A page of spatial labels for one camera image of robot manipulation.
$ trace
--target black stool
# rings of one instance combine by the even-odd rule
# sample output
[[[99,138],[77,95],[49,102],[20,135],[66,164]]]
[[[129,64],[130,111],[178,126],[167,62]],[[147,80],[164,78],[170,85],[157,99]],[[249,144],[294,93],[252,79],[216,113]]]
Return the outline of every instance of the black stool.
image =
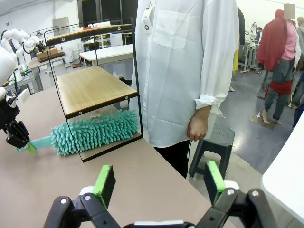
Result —
[[[194,177],[197,172],[204,175],[205,170],[199,168],[199,162],[205,151],[210,151],[220,155],[219,171],[223,179],[229,164],[229,159],[234,141],[234,131],[231,128],[215,124],[209,139],[201,139],[196,148],[189,175]]]

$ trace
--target wooden shelf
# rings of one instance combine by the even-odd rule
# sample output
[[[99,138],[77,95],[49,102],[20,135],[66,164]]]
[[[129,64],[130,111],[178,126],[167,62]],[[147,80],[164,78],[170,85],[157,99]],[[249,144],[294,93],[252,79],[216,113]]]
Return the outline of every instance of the wooden shelf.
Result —
[[[139,138],[142,138],[141,134],[139,132],[135,132],[135,134],[129,139],[112,142],[110,144],[102,145],[101,147],[97,147],[97,148],[89,150],[89,151],[84,151],[84,152],[80,153],[80,156],[81,156],[81,159],[83,160],[83,162],[86,162],[86,161],[88,162],[89,160],[92,160],[95,157],[99,157],[101,155],[108,153],[110,150],[113,150],[113,147],[122,147],[122,146],[124,146],[125,143],[130,143],[128,141],[131,141],[131,140],[136,141]]]
[[[85,113],[83,115],[76,116],[73,118],[73,121],[90,118],[92,116],[96,116],[99,114],[103,115],[104,113],[106,113],[107,115],[109,115],[110,113],[114,114],[115,112],[117,112],[117,109],[114,107],[114,105],[109,105],[107,107],[102,107],[97,110]],[[84,151],[84,152],[80,153],[80,156],[81,156],[81,159],[83,160],[83,162],[86,162],[86,161],[93,159],[94,157],[97,157],[97,156],[110,152],[111,150],[113,150],[113,147],[115,147],[115,149],[117,149],[118,147],[122,147],[125,144],[130,143],[130,141],[136,141],[139,138],[142,138],[141,134],[139,132],[135,132],[135,134],[129,139],[112,142],[110,144],[106,144],[106,145],[102,145],[101,147],[94,148],[92,150]]]
[[[132,25],[111,25],[99,28],[91,28],[87,30],[77,30],[74,32],[66,33],[63,35],[55,36],[53,38],[46,40],[46,46],[51,46],[55,44],[61,44],[64,42],[68,42],[74,39],[79,39],[83,37],[89,37],[94,35],[100,35],[104,33],[121,33],[126,31],[132,31]]]
[[[98,66],[58,76],[57,84],[67,119],[138,95]]]

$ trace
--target shirt pocket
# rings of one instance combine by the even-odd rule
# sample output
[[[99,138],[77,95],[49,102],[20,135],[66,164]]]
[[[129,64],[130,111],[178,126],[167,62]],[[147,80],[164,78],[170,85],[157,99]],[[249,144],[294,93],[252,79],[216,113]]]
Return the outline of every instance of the shirt pocket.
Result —
[[[153,30],[156,44],[183,50],[187,39],[190,15],[160,9]]]

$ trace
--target microfiber duster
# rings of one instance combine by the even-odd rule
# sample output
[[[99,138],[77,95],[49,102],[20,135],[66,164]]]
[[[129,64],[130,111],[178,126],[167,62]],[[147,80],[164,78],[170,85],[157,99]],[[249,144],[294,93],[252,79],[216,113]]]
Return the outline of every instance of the microfiber duster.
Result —
[[[69,121],[54,127],[50,136],[30,141],[36,149],[53,146],[58,155],[100,147],[131,138],[137,131],[137,115],[134,111],[117,111],[114,114],[98,115],[86,119]]]

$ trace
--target person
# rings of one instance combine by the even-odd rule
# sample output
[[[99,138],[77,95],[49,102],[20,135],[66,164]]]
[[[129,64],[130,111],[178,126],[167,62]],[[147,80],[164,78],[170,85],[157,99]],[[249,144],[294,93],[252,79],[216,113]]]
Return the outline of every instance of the person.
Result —
[[[263,29],[261,27],[257,27],[255,40],[261,41],[262,34],[263,34]]]
[[[238,26],[239,26],[239,45],[245,45],[245,17],[244,14],[242,13],[241,9],[238,7]],[[235,74],[236,71],[238,70],[238,54],[239,50],[237,50],[234,54],[233,58],[233,70],[232,73]],[[234,88],[229,87],[229,92],[235,92]]]
[[[269,88],[269,84],[272,81],[272,76],[273,76],[273,72],[268,71],[268,70],[263,70],[262,72],[262,83],[261,83],[261,87],[260,90],[258,91],[258,98],[261,98],[263,100],[265,100],[266,96],[267,96],[267,92],[268,92],[268,88]]]
[[[300,102],[301,102],[301,98],[304,93],[304,76],[303,76],[303,74],[304,74],[304,62],[303,62],[303,60],[304,60],[304,17],[298,17],[297,21],[298,21],[299,27],[296,29],[296,31],[299,35],[300,49],[302,51],[302,54],[301,54],[301,58],[300,58],[299,71],[295,73],[295,80],[293,81],[292,92],[295,91],[295,87],[301,76],[300,85],[293,98],[293,103],[296,106],[299,106]]]
[[[301,50],[295,26],[284,20],[284,11],[278,9],[275,19],[265,25],[257,60],[264,64],[267,71],[273,72],[262,112],[263,121],[269,124],[267,112],[278,95],[273,118],[281,124],[280,117],[291,94],[293,68],[296,67]]]
[[[228,94],[238,48],[237,10],[236,0],[138,1],[135,47],[143,127],[149,143],[184,178],[190,142],[210,134],[215,117],[223,116],[219,106]],[[137,99],[131,99],[130,109],[137,108]]]

